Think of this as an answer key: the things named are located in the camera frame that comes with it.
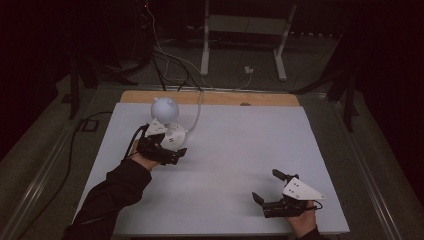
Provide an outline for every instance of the table leg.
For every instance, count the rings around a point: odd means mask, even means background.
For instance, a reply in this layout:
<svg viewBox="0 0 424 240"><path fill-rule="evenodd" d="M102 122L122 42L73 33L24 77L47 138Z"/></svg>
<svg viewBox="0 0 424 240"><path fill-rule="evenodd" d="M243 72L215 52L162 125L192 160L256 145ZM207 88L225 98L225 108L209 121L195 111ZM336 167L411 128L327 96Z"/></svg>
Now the table leg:
<svg viewBox="0 0 424 240"><path fill-rule="evenodd" d="M281 58L281 54L283 53L284 46L289 36L290 27L291 27L291 23L292 23L295 12L296 12L296 5L293 5L291 7L289 17L286 20L283 34L281 35L280 46L277 49L274 49L275 65L277 67L278 79L280 81L287 80L286 70L284 69L284 64L283 64L283 59Z"/></svg>
<svg viewBox="0 0 424 240"><path fill-rule="evenodd" d="M200 75L208 75L209 68L209 0L205 2L205 30L203 40L202 64L200 65Z"/></svg>

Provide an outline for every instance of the sphere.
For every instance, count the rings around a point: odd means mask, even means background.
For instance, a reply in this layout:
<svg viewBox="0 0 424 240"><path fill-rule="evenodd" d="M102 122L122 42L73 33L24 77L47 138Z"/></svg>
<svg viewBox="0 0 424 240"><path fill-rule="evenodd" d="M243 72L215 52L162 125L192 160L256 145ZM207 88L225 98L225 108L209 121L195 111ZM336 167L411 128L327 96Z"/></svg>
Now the sphere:
<svg viewBox="0 0 424 240"><path fill-rule="evenodd" d="M169 97L154 98L150 112L152 118L156 118L162 124L175 121L180 114L177 103Z"/></svg>

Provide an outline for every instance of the white table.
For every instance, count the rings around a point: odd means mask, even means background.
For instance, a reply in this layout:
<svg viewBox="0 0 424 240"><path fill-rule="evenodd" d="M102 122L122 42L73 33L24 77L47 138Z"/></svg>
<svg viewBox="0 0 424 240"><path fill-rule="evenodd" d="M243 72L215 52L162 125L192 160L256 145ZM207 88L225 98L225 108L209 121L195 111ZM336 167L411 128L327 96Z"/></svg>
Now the white table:
<svg viewBox="0 0 424 240"><path fill-rule="evenodd" d="M206 95L205 100L211 100L213 94ZM245 95L222 96L242 96L242 102L252 103ZM327 197L321 201L324 208L317 211L322 233L348 232L307 116L302 107L289 105L203 105L197 127L185 144L186 155L175 166L158 166L152 171L153 180L143 199L121 211L114 233L131 236L290 234L284 219L264 218L262 208L252 198L252 192L266 202L282 197L283 182L272 176L272 169L299 174L302 181ZM179 107L178 123L191 127L197 105L179 103ZM116 105L80 205L88 191L105 179L106 172L119 165L134 131L150 121L150 103Z"/></svg>

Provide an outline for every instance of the white cable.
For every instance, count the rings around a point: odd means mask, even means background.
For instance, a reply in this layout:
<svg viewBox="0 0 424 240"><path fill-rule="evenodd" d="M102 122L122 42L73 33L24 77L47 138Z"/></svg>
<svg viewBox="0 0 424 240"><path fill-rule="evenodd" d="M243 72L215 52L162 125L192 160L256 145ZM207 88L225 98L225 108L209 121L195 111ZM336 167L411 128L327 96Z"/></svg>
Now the white cable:
<svg viewBox="0 0 424 240"><path fill-rule="evenodd" d="M246 85L244 85L243 87L236 88L233 91L240 90L240 89L243 89L243 88L249 86L250 85L250 82L252 82L252 74L253 74L253 72L250 72L249 73L249 81L246 83Z"/></svg>
<svg viewBox="0 0 424 240"><path fill-rule="evenodd" d="M164 55L168 55L168 56L170 56L169 54L167 54L167 53L165 53L165 52L163 52L161 49L159 49L158 47L156 47L156 46L153 46L156 50L158 50L158 51L161 51L162 52L162 54L164 54ZM170 80L177 80L177 81L185 81L185 79L183 79L183 78L168 78L168 77L166 77L166 75L167 75L167 73L168 73L168 66L169 66L169 62L170 62L170 60L169 59L167 59L167 58L165 58L165 60L166 60L166 69L165 69L165 74L162 74L162 77L163 78L165 78L166 80L168 80L168 81L170 81Z"/></svg>
<svg viewBox="0 0 424 240"><path fill-rule="evenodd" d="M168 65L169 65L169 59L168 58L166 58L166 53L162 50L162 48L160 47L160 44L159 44L159 40L158 40L158 36L156 35L156 27L155 27L155 23L156 23L156 19L155 19L155 17L153 16L153 14L152 14L152 12L150 12L150 9L149 9L149 1L148 0L146 0L146 9L147 9L147 12L150 14L150 16L152 17L152 19L153 19L153 22L152 22L152 28L153 28L153 34L155 35L155 39L156 39L156 43L157 43L157 45L158 45L158 47L156 48L156 49L158 49L162 54L163 54L163 57L165 58L165 60L166 60L166 67L165 67L165 74L163 74L164 76L166 76L166 74L168 73Z"/></svg>
<svg viewBox="0 0 424 240"><path fill-rule="evenodd" d="M187 130L187 132L191 132L196 128L197 122L199 121L199 117L200 117L200 110L201 110L201 106L203 104L203 91L200 91L200 95L199 95L199 102L197 105L197 116L196 116L196 120L194 121L193 126Z"/></svg>
<svg viewBox="0 0 424 240"><path fill-rule="evenodd" d="M170 54L165 53L165 52L163 52L163 54L166 54L167 56L170 56L170 57L178 58L178 57L176 57L176 56L170 55ZM184 81L184 82L186 82L186 84L187 84L187 85L189 85L190 87L198 88L197 86L195 86L195 85L190 84L189 82L187 82L187 79L183 79L183 78L169 78L169 77L166 77L166 76L164 76L164 75L162 75L162 77L163 77L165 80L168 80L168 81L170 81L170 82L172 82L172 81Z"/></svg>
<svg viewBox="0 0 424 240"><path fill-rule="evenodd" d="M166 55L168 55L168 56L170 56L170 57L173 57L173 58L176 58L176 59L178 59L178 60L181 60L181 61L184 61L184 62L186 62L186 63L188 63L188 64L190 64L194 69L196 69L196 71L199 73L199 75L200 75L200 69L199 68L197 68L196 67L196 65L194 65L193 63L191 63L190 61L188 61L188 60L185 60L184 58L180 58L180 57L177 57L177 56L174 56L174 55L171 55L171 54L169 54L169 53L166 53ZM210 86L209 84L207 84L206 82L205 82L205 79L200 75L200 78L202 79L202 82L207 86L207 87L210 87L210 88L212 88L212 89L215 89L214 87L212 87L212 86Z"/></svg>

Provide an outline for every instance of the hand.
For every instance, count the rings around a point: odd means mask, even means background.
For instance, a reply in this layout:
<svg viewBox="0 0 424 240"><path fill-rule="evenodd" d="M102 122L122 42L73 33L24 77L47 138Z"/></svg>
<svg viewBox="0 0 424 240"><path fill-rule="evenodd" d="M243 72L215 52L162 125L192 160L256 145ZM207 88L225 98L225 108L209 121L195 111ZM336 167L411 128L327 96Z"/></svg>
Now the hand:
<svg viewBox="0 0 424 240"><path fill-rule="evenodd" d="M149 172L151 172L153 168L159 165L160 163L141 156L141 154L137 152L137 144L138 140L135 140L129 158L137 162L141 166L145 167Z"/></svg>
<svg viewBox="0 0 424 240"><path fill-rule="evenodd" d="M306 207L314 207L314 201L308 201ZM297 238L301 238L310 231L314 230L317 225L315 210L305 211L297 217L286 217L286 220L289 222Z"/></svg>

